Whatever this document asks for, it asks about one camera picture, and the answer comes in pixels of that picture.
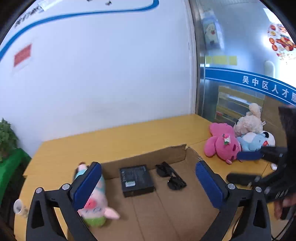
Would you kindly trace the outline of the person's right hand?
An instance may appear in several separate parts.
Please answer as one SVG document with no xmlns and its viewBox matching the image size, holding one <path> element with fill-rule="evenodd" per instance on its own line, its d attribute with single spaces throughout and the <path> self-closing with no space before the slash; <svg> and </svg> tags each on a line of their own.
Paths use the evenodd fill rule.
<svg viewBox="0 0 296 241">
<path fill-rule="evenodd" d="M 274 216 L 276 219 L 280 219 L 282 211 L 286 207 L 291 207 L 296 204 L 295 194 L 287 196 L 284 200 L 277 200 L 274 202 Z"/>
</svg>

